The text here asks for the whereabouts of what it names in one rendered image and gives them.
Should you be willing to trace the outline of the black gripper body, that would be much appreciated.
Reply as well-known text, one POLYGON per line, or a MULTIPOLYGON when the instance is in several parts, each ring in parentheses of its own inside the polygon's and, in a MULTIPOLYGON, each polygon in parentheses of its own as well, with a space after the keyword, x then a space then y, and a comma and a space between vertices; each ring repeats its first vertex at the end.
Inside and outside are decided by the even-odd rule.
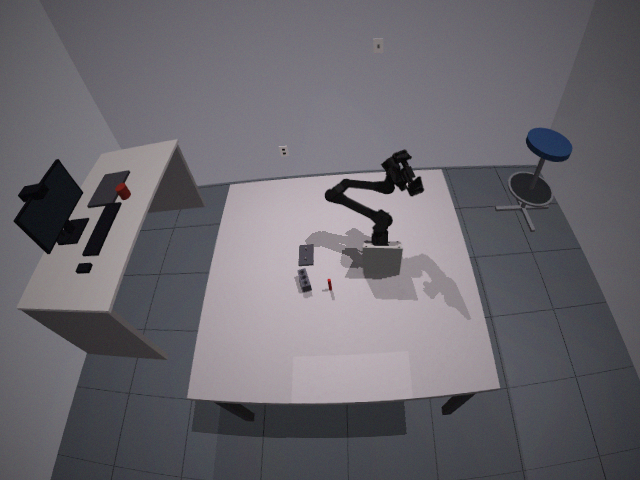
MULTIPOLYGON (((393 160, 394 160, 395 164, 397 164, 397 160, 396 160, 396 158, 395 158, 395 157, 396 157, 397 155, 399 155, 399 156, 400 156, 401 154, 404 154, 404 153, 407 153, 407 150, 406 150, 406 149, 401 150, 401 151, 399 151, 399 152, 397 152, 397 153, 393 153, 393 154, 392 154, 392 158, 393 158, 393 160)), ((411 166, 409 166, 409 165, 408 165, 407 160, 405 160, 405 161, 403 161, 403 162, 401 162, 401 163, 402 163, 403 169, 402 169, 402 170, 401 170, 401 169, 400 169, 400 170, 398 170, 399 175, 400 175, 401 180, 402 180, 402 183, 400 183, 400 185, 401 185, 401 184, 406 184, 406 183, 410 184, 410 183, 412 183, 412 182, 413 182, 413 179, 412 179, 412 178, 413 178, 413 177, 415 177, 415 175, 414 175, 414 173, 413 173, 413 170, 412 170, 411 166)), ((408 193, 409 193, 409 195, 410 195, 410 196, 416 196, 416 195, 418 195, 418 194, 420 194, 420 193, 424 192, 424 190, 425 190, 425 189, 424 189, 424 187, 419 188, 419 189, 417 189, 417 190, 415 190, 415 191, 413 191, 413 192, 411 192, 411 191, 409 190, 409 187, 408 187, 408 188, 406 188, 406 189, 407 189, 407 191, 408 191, 408 193)))

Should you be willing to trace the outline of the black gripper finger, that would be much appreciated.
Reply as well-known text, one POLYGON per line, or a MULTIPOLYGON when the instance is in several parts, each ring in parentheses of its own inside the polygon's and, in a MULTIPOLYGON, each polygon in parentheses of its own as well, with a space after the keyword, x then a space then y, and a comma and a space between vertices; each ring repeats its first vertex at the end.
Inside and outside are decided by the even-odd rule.
POLYGON ((397 160, 397 163, 401 163, 405 160, 410 160, 412 156, 410 156, 409 153, 407 152, 407 153, 401 154, 400 156, 397 155, 395 158, 397 160))
POLYGON ((409 190, 411 192, 413 192, 413 191, 415 191, 415 190, 417 190, 419 188, 422 188, 423 187, 423 183, 422 183, 421 176, 418 177, 418 178, 415 178, 413 180, 413 182, 408 185, 408 187, 409 187, 409 190))

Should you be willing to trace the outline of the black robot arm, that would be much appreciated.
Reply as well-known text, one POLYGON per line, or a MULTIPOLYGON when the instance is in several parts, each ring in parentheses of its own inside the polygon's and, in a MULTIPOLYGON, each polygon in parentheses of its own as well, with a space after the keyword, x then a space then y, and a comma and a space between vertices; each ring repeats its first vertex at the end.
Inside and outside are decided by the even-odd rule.
POLYGON ((395 185, 397 185, 401 191, 406 190, 407 185, 401 184, 402 180, 398 170, 400 165, 395 164, 392 156, 389 157, 381 166, 386 171, 386 177, 384 181, 359 181, 344 179, 341 183, 335 187, 326 190, 325 199, 329 202, 344 205, 364 216, 369 217, 375 223, 373 225, 372 243, 374 246, 389 246, 388 244, 388 227, 393 223, 393 218, 389 212, 385 212, 382 209, 375 211, 367 206, 347 197, 344 192, 349 188, 373 190, 383 194, 390 194, 394 191, 395 185), (394 185, 395 184, 395 185, 394 185))

